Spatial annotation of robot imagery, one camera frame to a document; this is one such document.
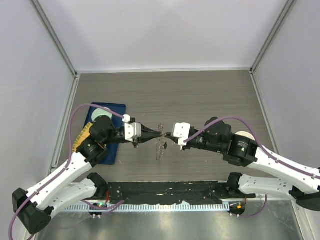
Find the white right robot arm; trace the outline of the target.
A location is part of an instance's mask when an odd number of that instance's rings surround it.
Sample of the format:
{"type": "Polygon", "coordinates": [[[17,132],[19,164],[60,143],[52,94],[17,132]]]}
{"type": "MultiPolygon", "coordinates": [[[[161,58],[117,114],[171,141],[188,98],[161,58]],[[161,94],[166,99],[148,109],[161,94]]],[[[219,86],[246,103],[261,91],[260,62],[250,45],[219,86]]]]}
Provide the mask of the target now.
{"type": "Polygon", "coordinates": [[[320,210],[320,170],[267,149],[240,117],[213,117],[200,130],[186,122],[175,123],[165,137],[182,151],[195,148],[219,153],[230,165],[271,175],[267,178],[231,173],[225,190],[232,198],[272,195],[295,201],[298,206],[310,211],[320,210]]]}

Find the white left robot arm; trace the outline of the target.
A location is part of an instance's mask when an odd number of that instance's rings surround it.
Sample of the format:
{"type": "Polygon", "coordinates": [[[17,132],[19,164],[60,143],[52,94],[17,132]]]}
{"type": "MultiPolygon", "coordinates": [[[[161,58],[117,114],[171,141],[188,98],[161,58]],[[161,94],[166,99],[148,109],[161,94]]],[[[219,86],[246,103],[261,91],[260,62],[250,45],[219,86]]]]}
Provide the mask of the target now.
{"type": "Polygon", "coordinates": [[[102,199],[107,182],[98,174],[90,173],[79,184],[69,184],[99,164],[109,154],[110,144],[139,144],[160,138],[162,132],[145,127],[130,118],[121,127],[114,127],[107,115],[88,123],[76,140],[76,150],[56,171],[28,190],[18,188],[12,193],[14,215],[29,234],[42,231],[52,218],[74,203],[95,198],[102,199]]]}

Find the blue plastic tray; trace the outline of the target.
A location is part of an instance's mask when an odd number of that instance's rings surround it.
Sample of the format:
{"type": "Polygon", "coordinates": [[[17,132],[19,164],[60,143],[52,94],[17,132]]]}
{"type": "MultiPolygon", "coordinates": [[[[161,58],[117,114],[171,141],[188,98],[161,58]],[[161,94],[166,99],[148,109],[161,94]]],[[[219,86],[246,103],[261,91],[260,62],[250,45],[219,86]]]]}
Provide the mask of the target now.
{"type": "MultiPolygon", "coordinates": [[[[127,106],[125,104],[118,104],[118,103],[106,103],[106,102],[92,102],[92,104],[94,105],[99,105],[101,107],[106,107],[109,108],[111,111],[119,114],[119,115],[124,115],[126,114],[126,110],[127,110],[127,106]]],[[[91,119],[91,115],[93,113],[93,111],[96,109],[96,107],[89,107],[89,110],[87,112],[87,116],[84,122],[85,126],[87,123],[92,122],[91,119]]],[[[122,122],[122,119],[112,115],[112,123],[113,125],[118,128],[118,127],[122,127],[124,124],[122,122]]],[[[113,144],[108,144],[107,145],[107,149],[109,151],[109,154],[107,155],[107,157],[105,157],[100,164],[101,165],[114,165],[116,162],[116,158],[117,158],[117,153],[118,153],[118,149],[119,149],[119,144],[118,143],[113,143],[113,144]]]]}

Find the teal patterned bowl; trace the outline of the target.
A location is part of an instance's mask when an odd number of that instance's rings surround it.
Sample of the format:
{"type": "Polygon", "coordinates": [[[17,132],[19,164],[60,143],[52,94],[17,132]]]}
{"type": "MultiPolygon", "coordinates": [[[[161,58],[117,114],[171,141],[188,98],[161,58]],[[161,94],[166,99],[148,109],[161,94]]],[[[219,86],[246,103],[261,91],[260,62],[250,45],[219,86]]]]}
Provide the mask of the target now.
{"type": "Polygon", "coordinates": [[[107,116],[110,120],[113,118],[113,114],[110,113],[108,110],[110,110],[108,107],[96,108],[92,114],[91,114],[91,121],[94,122],[98,117],[107,116]]]}

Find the yellow bamboo dish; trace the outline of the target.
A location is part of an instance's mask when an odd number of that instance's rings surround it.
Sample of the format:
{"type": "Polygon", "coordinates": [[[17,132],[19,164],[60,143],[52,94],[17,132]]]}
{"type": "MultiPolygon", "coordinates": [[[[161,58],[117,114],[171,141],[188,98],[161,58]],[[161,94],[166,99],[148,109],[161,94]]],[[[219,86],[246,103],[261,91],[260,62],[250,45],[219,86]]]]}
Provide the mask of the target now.
{"type": "Polygon", "coordinates": [[[78,137],[76,138],[73,146],[72,146],[72,152],[76,152],[77,148],[82,144],[82,142],[87,139],[91,134],[90,134],[90,128],[93,126],[92,122],[88,122],[84,128],[82,129],[82,131],[80,132],[80,134],[78,135],[78,137]]]}

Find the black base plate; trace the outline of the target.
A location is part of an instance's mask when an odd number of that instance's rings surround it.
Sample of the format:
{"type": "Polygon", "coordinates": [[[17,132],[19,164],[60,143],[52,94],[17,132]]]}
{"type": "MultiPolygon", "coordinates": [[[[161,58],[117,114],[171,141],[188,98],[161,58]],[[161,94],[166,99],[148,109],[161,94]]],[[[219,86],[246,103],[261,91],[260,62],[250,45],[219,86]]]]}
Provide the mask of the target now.
{"type": "Polygon", "coordinates": [[[91,200],[109,200],[116,204],[121,200],[127,205],[190,205],[220,204],[224,199],[254,199],[256,194],[245,194],[226,182],[178,181],[178,182],[109,182],[106,189],[91,200]]]}

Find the aluminium frame right post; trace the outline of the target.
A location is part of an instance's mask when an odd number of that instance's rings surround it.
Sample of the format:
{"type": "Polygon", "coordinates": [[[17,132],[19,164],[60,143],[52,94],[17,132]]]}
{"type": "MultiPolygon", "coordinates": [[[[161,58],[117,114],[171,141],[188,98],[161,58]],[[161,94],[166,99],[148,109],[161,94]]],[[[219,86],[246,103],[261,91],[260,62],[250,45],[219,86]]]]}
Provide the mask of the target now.
{"type": "Polygon", "coordinates": [[[254,72],[257,70],[258,66],[260,65],[262,59],[264,58],[267,50],[270,48],[271,44],[275,40],[278,32],[280,31],[282,25],[286,21],[286,18],[289,16],[292,8],[295,6],[297,0],[286,0],[279,15],[277,16],[274,24],[271,27],[262,47],[260,48],[252,66],[250,67],[250,74],[253,75],[254,72]]]}

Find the aluminium frame post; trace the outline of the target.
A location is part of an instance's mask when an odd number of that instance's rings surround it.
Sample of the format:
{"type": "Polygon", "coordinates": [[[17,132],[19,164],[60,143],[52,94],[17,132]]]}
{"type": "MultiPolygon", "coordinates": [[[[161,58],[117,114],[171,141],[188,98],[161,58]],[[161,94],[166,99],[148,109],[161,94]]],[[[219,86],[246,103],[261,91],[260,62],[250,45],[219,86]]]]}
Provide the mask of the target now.
{"type": "Polygon", "coordinates": [[[39,0],[30,0],[29,1],[30,4],[32,5],[33,9],[35,10],[36,14],[38,15],[41,23],[43,24],[45,30],[47,31],[50,39],[52,40],[53,44],[55,45],[58,53],[60,54],[60,56],[62,57],[64,63],[67,65],[69,71],[71,72],[71,74],[76,77],[77,76],[77,71],[74,67],[74,65],[72,64],[65,48],[63,47],[56,31],[54,30],[47,14],[45,13],[41,3],[39,0]]]}
{"type": "Polygon", "coordinates": [[[275,40],[278,32],[280,31],[282,25],[286,21],[286,18],[289,16],[292,8],[295,6],[297,0],[286,0],[279,15],[277,16],[274,24],[271,27],[262,47],[260,48],[252,66],[250,67],[250,74],[253,75],[254,72],[257,70],[258,66],[260,65],[262,59],[264,58],[267,50],[270,48],[271,44],[275,40]]]}

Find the aluminium frame left post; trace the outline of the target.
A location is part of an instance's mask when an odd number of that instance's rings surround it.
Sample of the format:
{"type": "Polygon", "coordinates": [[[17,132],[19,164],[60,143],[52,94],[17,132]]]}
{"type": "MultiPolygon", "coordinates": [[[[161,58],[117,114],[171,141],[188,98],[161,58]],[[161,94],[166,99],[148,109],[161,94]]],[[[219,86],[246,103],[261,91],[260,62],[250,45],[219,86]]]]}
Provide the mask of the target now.
{"type": "Polygon", "coordinates": [[[74,65],[72,64],[65,48],[63,47],[56,31],[54,30],[47,14],[45,13],[41,3],[39,0],[30,0],[29,1],[30,4],[32,5],[33,9],[35,10],[36,14],[38,15],[41,23],[43,24],[45,30],[47,31],[50,39],[52,40],[53,44],[55,45],[58,53],[60,54],[60,56],[62,57],[64,63],[67,65],[69,71],[71,72],[71,74],[76,77],[77,76],[77,71],[74,67],[74,65]]]}

